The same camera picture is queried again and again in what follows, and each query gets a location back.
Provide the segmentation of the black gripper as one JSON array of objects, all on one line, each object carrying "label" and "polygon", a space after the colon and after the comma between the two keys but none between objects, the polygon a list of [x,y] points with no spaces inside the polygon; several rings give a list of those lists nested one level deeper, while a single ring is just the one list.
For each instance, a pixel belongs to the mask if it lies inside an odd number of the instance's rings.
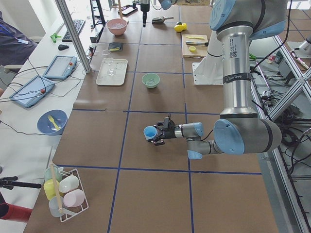
[{"label": "black gripper", "polygon": [[154,144],[155,146],[164,145],[164,139],[172,139],[175,138],[175,132],[174,127],[168,127],[164,128],[164,122],[157,122],[155,124],[155,127],[159,130],[163,130],[162,133],[156,133],[156,134],[148,134],[148,142]]},{"label": "black gripper", "polygon": [[147,4],[141,4],[140,5],[140,9],[141,11],[143,12],[142,14],[142,22],[143,22],[143,27],[145,28],[145,24],[146,24],[146,21],[147,21],[147,13],[150,11],[150,4],[147,3]]}]

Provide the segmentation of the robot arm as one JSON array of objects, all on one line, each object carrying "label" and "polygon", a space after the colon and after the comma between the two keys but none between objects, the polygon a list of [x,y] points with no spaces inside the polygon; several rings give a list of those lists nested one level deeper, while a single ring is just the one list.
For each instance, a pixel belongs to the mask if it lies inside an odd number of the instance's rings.
[{"label": "robot arm", "polygon": [[[177,3],[177,0],[159,0],[161,7],[164,10],[169,9],[173,4]],[[140,1],[140,9],[142,11],[142,23],[143,27],[146,27],[147,13],[150,10],[150,1],[149,0],[141,0]]]},{"label": "robot arm", "polygon": [[280,34],[286,24],[284,0],[218,0],[210,15],[210,29],[222,48],[224,110],[213,127],[213,140],[203,139],[200,122],[176,125],[170,117],[143,133],[156,146],[166,139],[184,137],[189,159],[205,154],[242,155],[275,149],[281,142],[279,127],[260,119],[251,106],[251,40]]}]

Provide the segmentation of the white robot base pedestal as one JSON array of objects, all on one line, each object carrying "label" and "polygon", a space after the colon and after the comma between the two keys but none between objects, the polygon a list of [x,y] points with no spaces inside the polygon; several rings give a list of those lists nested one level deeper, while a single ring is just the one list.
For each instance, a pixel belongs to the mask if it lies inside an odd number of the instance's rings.
[{"label": "white robot base pedestal", "polygon": [[195,85],[223,85],[222,43],[212,31],[206,57],[192,64]]}]

